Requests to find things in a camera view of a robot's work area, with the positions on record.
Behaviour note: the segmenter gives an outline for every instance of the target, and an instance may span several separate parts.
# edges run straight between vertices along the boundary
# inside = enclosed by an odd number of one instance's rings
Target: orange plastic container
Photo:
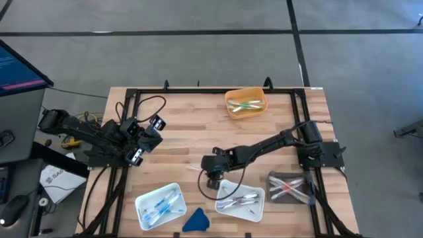
[[[260,110],[240,110],[238,112],[232,112],[232,109],[229,108],[228,100],[234,100],[237,102],[247,102],[252,100],[261,100],[263,103],[261,104],[262,109]],[[225,93],[225,102],[227,113],[229,113],[229,117],[232,119],[241,119],[247,118],[251,116],[258,116],[262,114],[268,106],[266,97],[264,96],[263,89],[260,87],[249,87],[246,89],[238,89],[232,90]]]

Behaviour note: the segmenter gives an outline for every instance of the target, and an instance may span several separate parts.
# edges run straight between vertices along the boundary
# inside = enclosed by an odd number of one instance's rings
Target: cable
[[[94,119],[95,119],[95,121],[94,121],[94,125],[96,126],[96,128],[94,128],[93,127],[93,125],[91,125],[92,124],[92,122],[91,121],[88,121],[88,115],[89,116],[92,116],[92,117],[94,117]],[[99,129],[99,127],[100,127],[100,124],[98,124],[98,122],[97,122],[97,117],[94,115],[94,114],[89,114],[88,112],[84,112],[84,120],[85,120],[85,123],[86,123],[86,125],[88,125],[88,127],[95,133],[95,134],[98,134],[98,133],[101,133],[100,132],[100,129]]]
[[[334,167],[337,171],[339,171],[343,176],[344,176],[344,178],[345,178],[345,180],[347,180],[347,182],[348,182],[348,178],[346,177],[346,174],[345,174],[345,172],[344,172],[344,169],[343,169],[343,167]]]
[[[97,183],[98,179],[100,178],[100,176],[105,172],[105,170],[107,169],[107,167],[103,168],[100,173],[97,175],[97,177],[95,178],[93,185],[90,188],[90,191],[88,192],[88,196],[87,196],[87,200],[85,201],[85,207],[84,207],[84,213],[83,213],[83,217],[82,217],[82,224],[83,227],[85,227],[85,216],[87,215],[87,209],[88,209],[88,203],[90,201],[90,197],[91,194],[93,193],[95,184]]]
[[[83,230],[85,230],[86,228],[85,228],[85,226],[81,223],[81,221],[79,220],[79,216],[77,216],[77,221],[78,221],[78,224],[82,227],[82,229],[83,229]]]
[[[62,89],[55,89],[55,88],[49,88],[49,89],[64,92],[64,93],[71,93],[71,94],[75,94],[75,95],[83,95],[83,96],[87,96],[87,97],[97,97],[97,98],[100,98],[100,99],[107,99],[107,97],[104,97],[104,96],[89,95],[89,94],[86,94],[86,93],[78,93],[78,92],[67,91],[67,90],[62,90]]]
[[[413,135],[411,132],[404,131],[404,129],[401,129],[401,131],[404,132],[406,135],[409,135],[409,136],[412,136],[412,137],[415,137],[415,138],[419,138],[419,139],[423,139],[422,136]]]
[[[148,98],[146,98],[146,99],[143,99],[143,100],[141,100],[139,103],[138,103],[138,107],[141,105],[141,103],[143,103],[143,102],[145,102],[145,101],[147,101],[147,100],[150,100],[150,99],[154,99],[154,98],[160,98],[160,99],[163,99],[163,105],[161,105],[161,107],[156,111],[156,112],[154,112],[151,116],[149,116],[149,117],[147,117],[146,119],[143,119],[143,120],[137,120],[137,122],[138,123],[140,123],[140,122],[146,122],[146,121],[148,121],[148,120],[150,120],[152,117],[154,117],[155,115],[157,115],[165,106],[166,106],[166,99],[164,98],[164,97],[162,97],[162,96],[160,96],[160,95],[155,95],[155,96],[152,96],[152,97],[148,97]]]
[[[116,111],[116,113],[118,115],[118,118],[119,118],[119,123],[121,124],[122,123],[122,118],[120,117],[119,112],[118,112],[118,105],[122,106],[122,108],[123,108],[123,111],[122,112],[124,114],[126,114],[126,111],[125,111],[125,106],[121,102],[117,102],[116,105],[114,105],[114,110]]]
[[[146,99],[143,99],[143,100],[141,100],[139,103],[138,103],[138,105],[137,105],[137,107],[139,107],[139,106],[141,106],[141,103],[143,103],[143,102],[145,102],[145,101],[147,101],[147,100],[150,100],[150,99],[155,99],[155,98],[160,98],[160,99],[163,99],[163,105],[161,105],[161,107],[156,111],[156,112],[154,112],[151,116],[149,116],[149,117],[147,117],[146,119],[143,119],[143,120],[137,120],[137,122],[138,123],[141,123],[141,122],[146,122],[146,121],[148,121],[148,120],[150,120],[150,119],[152,119],[152,117],[154,117],[155,115],[157,115],[165,106],[166,106],[166,103],[167,103],[167,101],[166,101],[166,99],[164,98],[164,97],[162,97],[162,96],[160,96],[160,95],[155,95],[155,96],[152,96],[152,97],[148,97],[148,98],[146,98]],[[125,111],[125,106],[121,103],[121,102],[117,102],[115,105],[114,105],[114,110],[116,111],[116,114],[118,115],[118,118],[119,118],[119,123],[121,124],[122,123],[122,120],[123,120],[123,118],[121,118],[121,116],[120,116],[120,114],[119,114],[119,112],[118,112],[118,105],[120,105],[122,108],[123,108],[123,113],[124,114],[127,114],[127,112]]]
[[[249,159],[247,159],[247,161],[245,162],[245,165],[244,165],[244,168],[243,168],[243,173],[242,173],[242,175],[241,175],[241,179],[239,180],[239,182],[238,182],[238,185],[237,185],[237,187],[230,193],[230,194],[228,194],[227,196],[224,196],[224,197],[222,197],[222,198],[212,198],[212,197],[209,197],[209,196],[207,196],[204,192],[203,192],[203,190],[201,189],[201,187],[200,187],[200,178],[201,178],[201,175],[203,174],[203,172],[204,172],[204,170],[201,170],[201,172],[200,172],[200,174],[198,175],[198,180],[197,180],[197,186],[198,186],[198,190],[201,192],[201,194],[203,194],[203,196],[205,196],[206,198],[208,198],[208,199],[210,199],[210,200],[213,200],[213,201],[220,201],[220,200],[223,200],[223,199],[226,199],[226,198],[228,198],[228,197],[230,197],[230,196],[232,196],[237,190],[238,190],[238,188],[241,186],[241,183],[243,182],[243,179],[244,179],[244,174],[245,174],[245,169],[247,168],[247,166],[249,165],[249,162],[250,162],[250,160],[261,150],[262,148],[259,148],[259,149],[257,149],[253,154],[251,154],[251,156],[249,157]]]
[[[82,188],[86,188],[86,187],[81,187],[81,188],[79,188],[79,187],[76,187],[76,188],[62,188],[62,187],[59,187],[59,186],[49,185],[49,186],[43,186],[43,188],[60,188],[60,189],[65,190],[65,191],[69,191],[69,190],[82,189]],[[29,192],[27,194],[27,196],[29,194],[32,194],[33,192],[37,191],[38,189],[40,189],[40,188],[38,187],[38,188],[34,189],[33,191]]]
[[[315,121],[313,121],[313,122],[326,123],[326,124],[333,124],[333,122],[330,122],[330,121],[325,121],[325,120],[321,120],[321,121],[315,120]]]
[[[80,116],[80,115],[84,115],[84,113],[85,112],[83,112],[83,113],[78,113],[78,114],[76,114],[76,115],[73,115],[74,117],[78,117],[78,116]],[[104,112],[90,112],[90,114],[104,114]]]
[[[55,211],[56,211],[56,208],[58,207],[58,205],[57,204],[55,204],[55,203],[49,203],[47,206],[44,206],[42,209],[43,209],[43,212],[42,212],[42,216],[45,216],[45,215],[48,215],[48,214],[53,214]]]

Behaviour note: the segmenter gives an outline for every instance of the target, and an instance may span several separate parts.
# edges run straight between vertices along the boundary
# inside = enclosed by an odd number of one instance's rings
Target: concrete floor
[[[0,7],[6,0],[0,0]],[[299,29],[413,28],[418,0],[295,0]],[[14,0],[0,32],[86,30],[289,29],[279,0]],[[111,86],[301,86],[291,35],[4,37],[59,89],[108,94]],[[423,34],[301,35],[309,80],[324,87],[344,156],[360,231],[421,237],[423,148],[393,129],[423,118]],[[101,112],[104,99],[47,90],[44,106]],[[37,134],[39,138],[51,136]],[[43,227],[71,235],[83,190]]]

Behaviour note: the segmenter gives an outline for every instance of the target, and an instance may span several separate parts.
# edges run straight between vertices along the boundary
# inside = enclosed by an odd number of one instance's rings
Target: wooden table
[[[124,101],[126,89],[111,88],[104,122],[109,119],[118,120],[115,104]],[[305,93],[311,119],[330,121],[323,90],[305,88]],[[174,232],[182,232],[182,226],[199,207],[203,208],[209,217],[210,228],[205,233],[181,233],[181,237],[244,237],[245,233],[252,233],[253,237],[314,236],[310,209],[305,204],[272,204],[266,198],[263,218],[259,223],[217,213],[214,201],[204,198],[198,191],[198,171],[186,169],[187,165],[199,167],[202,156],[211,154],[214,146],[227,149],[236,145],[252,145],[292,127],[294,118],[289,95],[267,94],[268,110],[260,116],[242,120],[229,118],[223,95],[162,94],[162,96],[167,99],[166,107],[159,113],[167,123],[167,127],[161,132],[164,140],[151,154],[143,156],[144,161],[140,167],[129,169],[119,237],[173,237]],[[138,119],[151,115],[162,103],[161,99],[143,103],[139,109]],[[318,127],[325,141],[335,139],[331,124],[318,123]],[[96,168],[91,171],[83,204],[100,170]],[[247,167],[243,184],[265,189],[269,171],[302,172],[302,168],[298,165],[296,149],[286,147],[259,157]],[[358,227],[346,179],[335,169],[325,168],[322,171],[329,204],[345,225],[357,233]],[[88,222],[97,215],[104,204],[109,174],[110,169],[107,169],[94,189],[89,201]],[[226,173],[225,178],[238,182],[240,175],[241,171],[233,171]],[[151,231],[142,231],[135,211],[135,199],[172,182],[177,182],[182,189],[188,207],[186,215]],[[214,191],[206,188],[205,182],[206,176],[203,178],[202,188],[210,196],[215,196]],[[112,230],[114,210],[114,207],[110,210],[108,232]],[[320,206],[318,212],[322,232],[325,232]],[[80,231],[81,227],[78,225],[76,232]]]

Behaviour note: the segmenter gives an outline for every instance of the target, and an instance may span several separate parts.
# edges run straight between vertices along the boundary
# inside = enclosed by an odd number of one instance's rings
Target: white tray
[[[230,182],[226,179],[220,181],[219,191],[217,192],[217,198],[222,198],[227,196],[228,194],[223,191],[223,187],[226,188],[226,191],[231,193],[236,187],[238,186],[237,183]],[[236,218],[246,219],[249,221],[259,222],[263,217],[263,207],[264,207],[264,196],[266,195],[263,188],[253,188],[250,186],[240,185],[238,190],[232,196],[243,196],[245,194],[251,192],[259,192],[260,194],[260,201],[257,204],[249,204],[247,205],[255,214],[251,214],[245,206],[239,206],[234,208],[227,208],[223,211],[217,209],[217,202],[214,205],[215,210],[220,214],[225,214],[228,216],[233,216]]]
[[[158,203],[161,199],[163,199],[174,188],[176,189],[176,192],[182,193],[179,187],[179,184],[174,182],[162,188],[156,189],[147,194],[137,197],[137,199],[135,200],[135,208],[137,210],[139,226],[141,227],[142,230],[148,231],[150,229],[153,229],[154,227],[158,227],[159,225],[162,225],[164,223],[167,223],[168,221],[171,221],[173,219],[176,219],[185,215],[186,204],[184,200],[184,195],[182,194],[180,198],[178,198],[178,200],[174,202],[174,204],[170,207],[170,209],[184,210],[185,212],[183,214],[174,214],[174,213],[163,214],[163,216],[159,218],[159,220],[157,220],[156,223],[152,227],[147,227],[141,221],[141,217],[143,216],[144,210],[147,208],[152,208],[156,203]]]

